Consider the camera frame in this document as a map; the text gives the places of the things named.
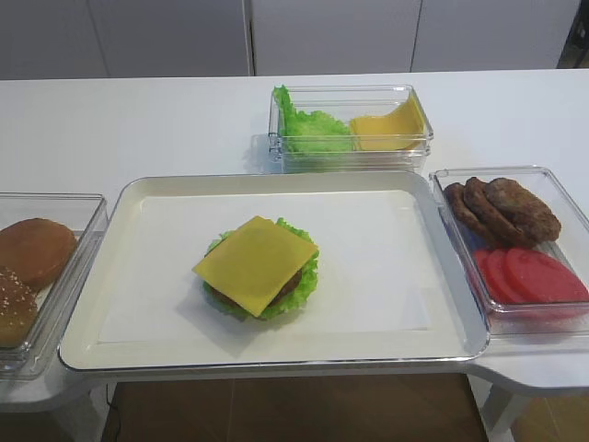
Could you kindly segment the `green lettuce in bin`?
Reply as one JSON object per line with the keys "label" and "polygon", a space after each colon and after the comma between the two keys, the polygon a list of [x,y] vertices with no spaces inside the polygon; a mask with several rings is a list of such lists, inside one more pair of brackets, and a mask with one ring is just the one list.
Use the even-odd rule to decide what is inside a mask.
{"label": "green lettuce in bin", "polygon": [[323,110],[299,110],[290,90],[282,85],[272,92],[281,116],[278,134],[286,142],[286,150],[296,154],[343,153],[353,151],[349,126]]}

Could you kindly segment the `plain orange bun bottom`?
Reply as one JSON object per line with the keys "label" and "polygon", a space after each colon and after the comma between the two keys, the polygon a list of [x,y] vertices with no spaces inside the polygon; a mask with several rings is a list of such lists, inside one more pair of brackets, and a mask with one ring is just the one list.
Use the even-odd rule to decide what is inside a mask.
{"label": "plain orange bun bottom", "polygon": [[67,226],[45,218],[25,219],[1,230],[1,265],[37,292],[60,276],[76,245]]}

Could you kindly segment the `white metal serving tray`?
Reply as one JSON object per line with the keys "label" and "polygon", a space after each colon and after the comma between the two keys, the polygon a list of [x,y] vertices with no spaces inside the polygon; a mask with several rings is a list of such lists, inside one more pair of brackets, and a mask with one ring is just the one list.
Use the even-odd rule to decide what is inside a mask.
{"label": "white metal serving tray", "polygon": [[[238,320],[193,266],[259,215],[318,245],[305,306]],[[446,364],[480,355],[488,324],[421,176],[403,171],[158,177],[121,192],[59,348],[79,371],[228,374]]]}

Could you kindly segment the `yellow cheese slices in bin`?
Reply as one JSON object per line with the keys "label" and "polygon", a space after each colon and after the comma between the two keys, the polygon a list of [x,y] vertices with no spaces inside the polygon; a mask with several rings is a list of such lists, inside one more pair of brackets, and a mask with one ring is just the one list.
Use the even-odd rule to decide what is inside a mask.
{"label": "yellow cheese slices in bin", "polygon": [[383,116],[361,116],[350,121],[360,151],[414,148],[424,137],[424,119],[414,97]]}

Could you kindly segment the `front brown patty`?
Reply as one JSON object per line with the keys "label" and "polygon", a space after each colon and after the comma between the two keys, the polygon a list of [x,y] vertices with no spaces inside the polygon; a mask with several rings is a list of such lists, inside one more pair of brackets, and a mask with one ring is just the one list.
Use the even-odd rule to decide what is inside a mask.
{"label": "front brown patty", "polygon": [[533,244],[559,238],[560,220],[518,181],[497,178],[484,186],[484,192],[487,200]]}

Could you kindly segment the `middle brown patty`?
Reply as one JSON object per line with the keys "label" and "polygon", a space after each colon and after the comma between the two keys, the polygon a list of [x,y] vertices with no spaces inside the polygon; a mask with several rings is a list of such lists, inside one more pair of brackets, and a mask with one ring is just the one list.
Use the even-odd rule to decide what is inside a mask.
{"label": "middle brown patty", "polygon": [[485,196],[485,185],[484,181],[476,177],[469,178],[465,185],[464,201],[468,209],[492,235],[497,246],[503,246],[507,244],[506,239],[502,236],[505,219]]}

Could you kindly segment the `green lettuce under burger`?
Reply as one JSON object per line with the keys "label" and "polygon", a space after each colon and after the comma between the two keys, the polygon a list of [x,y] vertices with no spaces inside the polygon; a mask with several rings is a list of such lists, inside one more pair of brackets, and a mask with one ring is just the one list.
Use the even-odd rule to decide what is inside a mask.
{"label": "green lettuce under burger", "polygon": [[207,282],[202,282],[202,287],[210,303],[225,314],[234,316],[238,320],[245,320],[248,318],[253,318],[255,320],[271,320],[289,311],[298,310],[305,306],[309,296],[316,290],[318,285],[318,257],[319,251],[317,250],[300,269],[303,271],[303,276],[299,286],[287,297],[284,297],[279,304],[269,308],[267,306],[258,317],[252,316],[242,307],[233,308],[217,301],[205,288],[205,284],[209,285]]}

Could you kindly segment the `middle red tomato slice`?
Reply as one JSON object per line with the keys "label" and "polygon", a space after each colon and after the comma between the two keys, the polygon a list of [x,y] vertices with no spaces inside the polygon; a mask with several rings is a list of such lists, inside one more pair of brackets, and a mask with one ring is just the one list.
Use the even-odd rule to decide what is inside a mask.
{"label": "middle red tomato slice", "polygon": [[501,304],[523,304],[525,299],[508,283],[503,269],[506,250],[492,251],[484,262],[487,285],[494,301]]}

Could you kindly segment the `clear bin lettuce and cheese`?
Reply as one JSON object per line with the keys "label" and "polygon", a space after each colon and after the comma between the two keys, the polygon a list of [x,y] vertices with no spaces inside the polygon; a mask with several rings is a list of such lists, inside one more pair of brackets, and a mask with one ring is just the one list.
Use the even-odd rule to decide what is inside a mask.
{"label": "clear bin lettuce and cheese", "polygon": [[360,151],[352,133],[353,151],[343,153],[296,154],[286,150],[278,134],[281,113],[271,93],[268,144],[271,158],[285,173],[336,170],[401,169],[420,172],[430,155],[433,128],[411,85],[288,87],[294,105],[303,111],[325,111],[345,122],[361,116],[383,116],[409,97],[414,97],[424,119],[424,137],[410,149],[396,151]]}

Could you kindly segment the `back red tomato slice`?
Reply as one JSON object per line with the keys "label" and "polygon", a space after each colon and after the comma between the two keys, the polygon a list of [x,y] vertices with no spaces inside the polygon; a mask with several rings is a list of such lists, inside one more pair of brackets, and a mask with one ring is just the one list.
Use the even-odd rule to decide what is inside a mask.
{"label": "back red tomato slice", "polygon": [[491,287],[491,281],[489,279],[488,268],[487,268],[487,259],[489,258],[490,254],[491,253],[485,249],[475,250],[473,253],[473,258],[478,266],[481,278],[487,287],[487,292],[489,293],[489,297],[493,298],[493,290]]}

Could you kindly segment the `red tomato slice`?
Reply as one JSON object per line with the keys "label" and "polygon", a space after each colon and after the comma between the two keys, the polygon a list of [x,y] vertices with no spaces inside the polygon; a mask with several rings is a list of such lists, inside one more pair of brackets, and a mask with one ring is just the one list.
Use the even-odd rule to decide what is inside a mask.
{"label": "red tomato slice", "polygon": [[536,250],[513,248],[504,257],[506,280],[533,303],[587,302],[581,279],[561,262]]}
{"label": "red tomato slice", "polygon": [[493,298],[493,290],[491,287],[491,281],[489,279],[488,268],[487,268],[487,259],[489,258],[490,254],[491,253],[485,249],[475,250],[473,253],[473,258],[478,266],[481,278],[487,287],[487,292],[489,293],[489,297]]}
{"label": "red tomato slice", "polygon": [[487,285],[494,301],[501,304],[523,304],[525,299],[508,283],[503,269],[506,250],[492,251],[484,262]]}

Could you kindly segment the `clear bin patties and tomato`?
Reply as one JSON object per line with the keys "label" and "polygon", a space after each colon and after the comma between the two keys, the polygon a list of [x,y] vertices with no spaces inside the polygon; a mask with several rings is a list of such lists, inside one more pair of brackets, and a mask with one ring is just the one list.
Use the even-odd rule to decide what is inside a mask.
{"label": "clear bin patties and tomato", "polygon": [[[497,178],[518,181],[541,199],[560,220],[561,232],[556,241],[533,244],[523,233],[505,219],[502,236],[506,245],[497,246],[475,234],[456,219],[444,189],[455,182],[464,186],[476,177],[486,184]],[[431,173],[433,194],[440,205],[442,220],[460,263],[465,271],[475,300],[481,305],[491,333],[516,335],[530,333],[575,333],[588,331],[588,301],[533,303],[525,297],[523,304],[501,304],[489,297],[473,258],[475,250],[513,248],[536,250],[556,259],[575,273],[588,290],[588,219],[564,189],[556,176],[541,167],[510,167],[490,169],[442,169]]]}

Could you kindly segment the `sesame bun top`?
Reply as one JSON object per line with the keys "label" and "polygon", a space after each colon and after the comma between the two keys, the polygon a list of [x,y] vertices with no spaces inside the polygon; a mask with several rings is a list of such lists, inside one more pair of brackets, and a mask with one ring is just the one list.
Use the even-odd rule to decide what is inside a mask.
{"label": "sesame bun top", "polygon": [[1,267],[1,347],[20,346],[37,317],[35,294],[8,267]]}

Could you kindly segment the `front red tomato slice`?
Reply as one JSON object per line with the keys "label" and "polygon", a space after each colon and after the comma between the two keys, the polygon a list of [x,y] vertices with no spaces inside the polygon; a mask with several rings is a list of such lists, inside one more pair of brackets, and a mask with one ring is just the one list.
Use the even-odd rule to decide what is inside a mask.
{"label": "front red tomato slice", "polygon": [[513,248],[504,257],[506,280],[533,303],[587,302],[581,279],[561,262],[536,250]]}

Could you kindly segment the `back brown patty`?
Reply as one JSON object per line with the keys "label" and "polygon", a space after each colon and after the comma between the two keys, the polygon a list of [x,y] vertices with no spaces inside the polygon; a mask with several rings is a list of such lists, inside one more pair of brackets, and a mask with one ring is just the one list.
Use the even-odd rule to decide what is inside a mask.
{"label": "back brown patty", "polygon": [[445,198],[455,217],[475,234],[486,240],[492,240],[491,232],[479,221],[477,216],[466,206],[464,201],[465,186],[455,182],[444,189]]}

